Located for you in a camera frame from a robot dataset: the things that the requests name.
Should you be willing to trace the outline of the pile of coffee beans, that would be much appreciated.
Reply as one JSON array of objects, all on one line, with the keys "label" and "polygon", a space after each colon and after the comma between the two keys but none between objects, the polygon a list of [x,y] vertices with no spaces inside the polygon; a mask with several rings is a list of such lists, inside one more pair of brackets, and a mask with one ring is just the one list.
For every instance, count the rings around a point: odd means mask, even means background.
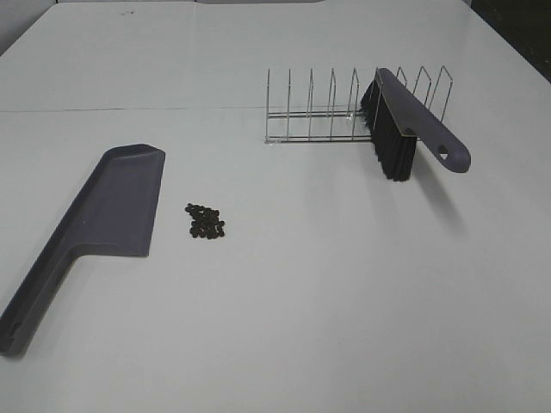
[{"label": "pile of coffee beans", "polygon": [[218,209],[188,203],[184,211],[191,218],[189,234],[193,238],[217,239],[226,235],[226,222],[220,219]]}]

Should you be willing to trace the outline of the grey plastic dustpan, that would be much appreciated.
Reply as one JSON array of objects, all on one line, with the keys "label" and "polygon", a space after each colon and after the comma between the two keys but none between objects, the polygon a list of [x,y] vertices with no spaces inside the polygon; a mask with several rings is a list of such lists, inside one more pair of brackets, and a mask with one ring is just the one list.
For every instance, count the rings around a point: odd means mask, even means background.
[{"label": "grey plastic dustpan", "polygon": [[2,356],[26,351],[78,258],[148,256],[164,162],[164,151],[146,144],[102,155],[3,311]]}]

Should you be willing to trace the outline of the grey brush black bristles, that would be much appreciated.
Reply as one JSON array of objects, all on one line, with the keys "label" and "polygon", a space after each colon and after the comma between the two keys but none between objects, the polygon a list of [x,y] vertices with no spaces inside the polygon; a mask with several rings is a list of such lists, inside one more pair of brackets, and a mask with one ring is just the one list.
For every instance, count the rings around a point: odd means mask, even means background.
[{"label": "grey brush black bristles", "polygon": [[375,70],[361,99],[361,111],[384,176],[410,178],[417,142],[455,173],[468,172],[467,147],[387,68]]}]

